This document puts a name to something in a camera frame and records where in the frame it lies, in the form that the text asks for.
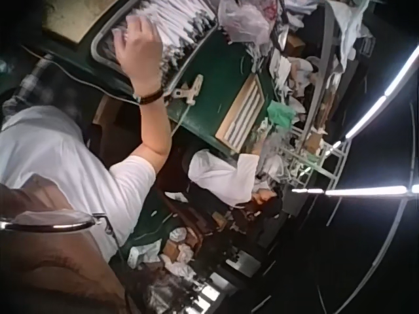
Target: seated worker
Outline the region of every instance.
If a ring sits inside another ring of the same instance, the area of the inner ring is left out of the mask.
[[[244,221],[239,211],[234,209],[247,213],[256,213],[260,209],[263,217],[276,216],[282,209],[282,194],[279,190],[271,190],[266,182],[255,180],[265,136],[262,135],[254,144],[250,154],[239,154],[234,166],[206,149],[190,151],[183,161],[184,170],[191,180],[187,190],[166,192],[165,195],[173,200],[189,202],[201,213],[212,215],[217,211],[225,215],[232,210],[236,222],[238,219]]]
[[[291,62],[290,88],[294,90],[294,97],[304,97],[304,90],[310,84],[316,85],[318,68],[302,58],[288,57]]]
[[[158,31],[146,18],[130,16],[127,24],[125,40],[121,31],[114,32],[117,59],[137,96],[161,95]],[[57,73],[62,72],[56,65],[41,60],[3,105],[0,215],[59,209],[105,213],[123,244],[172,145],[163,99],[139,106],[142,144],[108,170],[84,145],[81,128],[72,120],[74,107],[66,106],[71,109],[66,112],[55,107],[61,105],[61,90],[48,83]],[[84,296],[108,306],[94,313],[134,313],[127,312],[124,288],[107,264],[117,245],[105,225],[75,234],[0,232],[1,274],[23,287]],[[57,305],[42,313],[75,313],[71,302],[64,304],[68,308]]]

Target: wooden board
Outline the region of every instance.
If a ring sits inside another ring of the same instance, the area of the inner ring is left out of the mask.
[[[236,99],[233,101],[233,104],[231,105],[230,110],[228,110],[228,113],[225,115],[223,122],[221,123],[219,129],[217,130],[217,133],[215,134],[216,139],[218,139],[228,148],[230,148],[231,150],[237,153],[240,153],[243,143],[241,143],[239,147],[233,147],[228,141],[225,140],[225,134],[230,128],[230,125],[232,124],[233,120],[236,118],[238,111],[242,108],[243,101],[245,100],[246,95],[249,92],[249,89],[251,88],[253,82],[256,82],[258,94],[261,97],[257,103],[257,108],[253,112],[252,116],[250,117],[249,122],[244,131],[244,137],[247,137],[249,135],[249,132],[264,105],[264,95],[263,95],[263,89],[262,89],[261,83],[259,82],[258,76],[253,73],[250,74],[247,80],[244,82],[242,88],[240,89],[240,91],[238,92],[236,96]]]
[[[46,0],[44,28],[73,43],[80,43],[89,29],[118,0]]]

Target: watch strap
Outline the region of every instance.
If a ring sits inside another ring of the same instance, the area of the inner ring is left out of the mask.
[[[156,100],[158,100],[160,97],[163,96],[163,87],[160,87],[157,92],[147,95],[147,96],[138,96],[133,95],[132,97],[140,104],[140,105],[148,105],[149,103],[154,103]]]

